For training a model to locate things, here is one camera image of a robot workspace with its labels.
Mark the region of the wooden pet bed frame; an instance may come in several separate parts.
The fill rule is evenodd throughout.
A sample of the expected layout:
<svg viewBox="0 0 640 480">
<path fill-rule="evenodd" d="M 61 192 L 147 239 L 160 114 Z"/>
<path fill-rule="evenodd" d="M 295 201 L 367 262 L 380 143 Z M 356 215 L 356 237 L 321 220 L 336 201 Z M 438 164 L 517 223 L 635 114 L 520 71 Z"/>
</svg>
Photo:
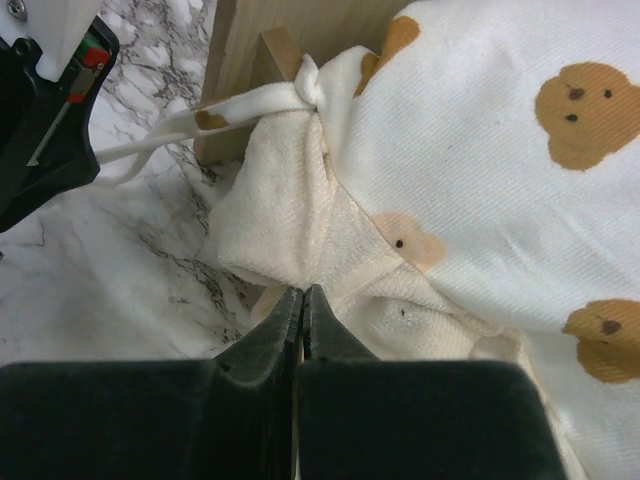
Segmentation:
<svg viewBox="0 0 640 480">
<path fill-rule="evenodd" d="M 339 156 L 354 103 L 372 77 L 424 31 L 416 1 L 221 1 L 215 14 L 203 107 L 210 136 L 195 144 L 203 165 L 245 154 L 254 123 L 310 108 Z"/>
</svg>

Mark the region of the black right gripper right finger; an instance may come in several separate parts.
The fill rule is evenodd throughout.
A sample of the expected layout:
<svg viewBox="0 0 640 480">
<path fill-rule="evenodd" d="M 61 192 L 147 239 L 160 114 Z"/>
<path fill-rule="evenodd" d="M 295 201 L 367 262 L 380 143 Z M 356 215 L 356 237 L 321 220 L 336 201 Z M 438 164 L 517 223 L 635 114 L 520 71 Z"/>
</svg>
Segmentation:
<svg viewBox="0 0 640 480">
<path fill-rule="evenodd" d="M 498 361 L 383 361 L 304 295 L 298 371 L 304 479 L 561 479 L 541 400 Z"/>
</svg>

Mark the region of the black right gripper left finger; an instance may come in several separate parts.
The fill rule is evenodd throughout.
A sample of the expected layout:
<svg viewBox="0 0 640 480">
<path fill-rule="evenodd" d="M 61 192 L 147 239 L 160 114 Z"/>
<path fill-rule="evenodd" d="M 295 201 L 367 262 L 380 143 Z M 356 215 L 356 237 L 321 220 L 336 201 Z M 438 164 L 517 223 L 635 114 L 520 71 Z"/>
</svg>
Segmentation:
<svg viewBox="0 0 640 480">
<path fill-rule="evenodd" d="M 208 359 L 1 370 L 5 479 L 291 479 L 303 295 Z"/>
</svg>

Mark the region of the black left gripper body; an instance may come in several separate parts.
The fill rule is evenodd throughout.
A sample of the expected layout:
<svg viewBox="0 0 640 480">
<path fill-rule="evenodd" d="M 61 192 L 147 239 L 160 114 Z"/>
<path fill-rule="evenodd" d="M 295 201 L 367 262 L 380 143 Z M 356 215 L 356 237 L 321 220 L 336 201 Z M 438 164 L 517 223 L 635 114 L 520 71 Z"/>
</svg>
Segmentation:
<svg viewBox="0 0 640 480">
<path fill-rule="evenodd" d="M 36 72 L 38 44 L 1 43 L 1 230 L 58 194 L 90 184 L 100 171 L 89 119 L 120 44 L 96 17 L 56 82 Z"/>
</svg>

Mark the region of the large bear print cushion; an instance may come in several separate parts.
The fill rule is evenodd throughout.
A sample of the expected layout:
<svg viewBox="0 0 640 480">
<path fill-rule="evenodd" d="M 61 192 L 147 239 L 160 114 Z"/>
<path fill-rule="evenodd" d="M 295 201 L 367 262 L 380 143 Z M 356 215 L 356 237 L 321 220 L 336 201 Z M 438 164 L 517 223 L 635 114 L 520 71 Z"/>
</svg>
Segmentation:
<svg viewBox="0 0 640 480">
<path fill-rule="evenodd" d="M 385 359 L 497 359 L 538 387 L 568 475 L 639 475 L 639 5 L 416 1 L 382 50 L 167 118 L 160 146 L 252 134 L 202 254 L 323 288 Z"/>
</svg>

